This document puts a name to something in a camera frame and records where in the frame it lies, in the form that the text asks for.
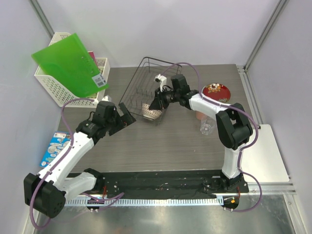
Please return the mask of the patterned ceramic bowl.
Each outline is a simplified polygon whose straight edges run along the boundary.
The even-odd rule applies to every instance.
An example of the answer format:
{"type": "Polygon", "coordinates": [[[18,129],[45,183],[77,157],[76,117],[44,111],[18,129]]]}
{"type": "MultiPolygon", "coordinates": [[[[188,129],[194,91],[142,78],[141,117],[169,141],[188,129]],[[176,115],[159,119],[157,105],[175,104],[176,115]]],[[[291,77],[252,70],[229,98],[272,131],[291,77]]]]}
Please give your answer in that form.
{"type": "Polygon", "coordinates": [[[150,110],[149,107],[150,105],[147,104],[147,103],[143,103],[142,106],[141,106],[141,110],[142,110],[142,115],[144,117],[147,117],[147,118],[150,118],[150,119],[158,119],[161,114],[162,114],[162,111],[161,110],[150,110]]]}

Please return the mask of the clear glass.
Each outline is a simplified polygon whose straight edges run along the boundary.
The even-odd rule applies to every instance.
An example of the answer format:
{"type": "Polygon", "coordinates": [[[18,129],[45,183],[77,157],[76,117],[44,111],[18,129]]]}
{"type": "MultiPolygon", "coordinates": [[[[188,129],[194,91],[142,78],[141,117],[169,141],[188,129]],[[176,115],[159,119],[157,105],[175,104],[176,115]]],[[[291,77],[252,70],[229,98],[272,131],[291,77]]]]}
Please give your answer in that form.
{"type": "Polygon", "coordinates": [[[216,121],[211,117],[204,116],[201,119],[200,132],[203,135],[210,135],[216,128],[216,121]]]}

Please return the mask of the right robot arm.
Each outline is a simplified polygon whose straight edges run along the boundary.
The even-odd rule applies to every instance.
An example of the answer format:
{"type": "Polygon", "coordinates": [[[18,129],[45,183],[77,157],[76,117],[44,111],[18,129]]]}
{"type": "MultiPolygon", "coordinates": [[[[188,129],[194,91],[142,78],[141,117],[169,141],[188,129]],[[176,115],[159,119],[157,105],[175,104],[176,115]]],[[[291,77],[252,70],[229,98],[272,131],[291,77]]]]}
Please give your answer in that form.
{"type": "Polygon", "coordinates": [[[136,116],[148,120],[158,120],[166,112],[169,105],[177,103],[195,112],[201,112],[212,119],[217,128],[220,142],[224,146],[224,164],[219,177],[214,181],[203,182],[207,191],[232,192],[243,179],[240,161],[243,149],[252,145],[250,137],[257,134],[252,125],[254,121],[239,103],[225,104],[191,89],[183,74],[173,75],[171,85],[162,74],[155,76],[155,85],[142,90],[140,84],[129,84],[121,103],[136,116]]]}

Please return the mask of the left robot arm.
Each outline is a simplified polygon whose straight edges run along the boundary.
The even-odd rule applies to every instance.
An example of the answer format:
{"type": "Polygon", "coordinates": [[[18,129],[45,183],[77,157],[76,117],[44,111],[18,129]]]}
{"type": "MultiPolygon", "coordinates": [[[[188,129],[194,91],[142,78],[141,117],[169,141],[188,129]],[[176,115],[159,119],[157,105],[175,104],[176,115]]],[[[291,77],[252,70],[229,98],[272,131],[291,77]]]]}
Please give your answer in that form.
{"type": "Polygon", "coordinates": [[[112,102],[100,101],[95,111],[82,121],[70,135],[70,142],[56,158],[36,175],[29,173],[24,181],[24,200],[29,208],[35,209],[49,218],[56,217],[65,202],[90,191],[100,194],[105,180],[102,173],[88,168],[78,176],[67,180],[67,176],[105,135],[112,136],[134,123],[124,103],[116,107],[112,102]]]}

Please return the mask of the pink plastic cup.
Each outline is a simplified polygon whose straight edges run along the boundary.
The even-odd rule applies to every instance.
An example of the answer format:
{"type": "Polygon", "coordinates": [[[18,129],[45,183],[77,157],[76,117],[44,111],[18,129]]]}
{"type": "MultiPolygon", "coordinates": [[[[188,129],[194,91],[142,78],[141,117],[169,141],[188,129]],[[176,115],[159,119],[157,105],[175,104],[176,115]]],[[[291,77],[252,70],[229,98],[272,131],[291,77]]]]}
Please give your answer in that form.
{"type": "Polygon", "coordinates": [[[195,112],[195,116],[196,116],[196,118],[197,118],[198,120],[202,120],[202,119],[204,119],[204,118],[207,117],[204,113],[199,112],[199,111],[196,111],[196,112],[195,112]]]}

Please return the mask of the red floral plate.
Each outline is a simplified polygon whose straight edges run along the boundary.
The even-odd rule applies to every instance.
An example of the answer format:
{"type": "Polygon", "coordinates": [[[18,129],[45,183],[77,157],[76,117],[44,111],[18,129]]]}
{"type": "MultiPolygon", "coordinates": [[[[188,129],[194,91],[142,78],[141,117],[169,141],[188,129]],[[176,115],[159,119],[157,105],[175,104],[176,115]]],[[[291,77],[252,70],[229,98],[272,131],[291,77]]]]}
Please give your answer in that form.
{"type": "Polygon", "coordinates": [[[213,100],[226,103],[231,98],[230,90],[223,84],[211,83],[202,88],[203,95],[213,100]]]}

